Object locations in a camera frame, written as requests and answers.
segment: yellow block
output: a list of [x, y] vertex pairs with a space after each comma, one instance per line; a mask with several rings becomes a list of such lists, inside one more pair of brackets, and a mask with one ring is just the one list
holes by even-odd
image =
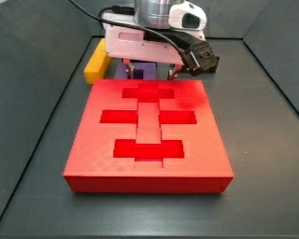
[[94, 49], [94, 53], [83, 69], [83, 78], [86, 84], [93, 84], [96, 79], [101, 79], [104, 77], [109, 62], [110, 57], [105, 54], [102, 39]]

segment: gray table surface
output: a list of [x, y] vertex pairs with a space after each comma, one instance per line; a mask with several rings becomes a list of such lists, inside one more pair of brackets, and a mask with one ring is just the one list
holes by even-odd
[[[90, 90], [83, 66], [97, 42], [70, 79], [9, 202], [0, 238], [299, 236], [299, 117], [240, 40], [209, 41], [220, 63], [213, 75], [200, 77], [235, 173], [225, 192], [71, 193], [61, 173]], [[158, 78], [165, 75], [160, 65]]]

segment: red plastic block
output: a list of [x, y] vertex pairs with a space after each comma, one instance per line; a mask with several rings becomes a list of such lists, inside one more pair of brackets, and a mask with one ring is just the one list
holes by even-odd
[[221, 192], [233, 172], [201, 82], [96, 81], [63, 177], [75, 192]]

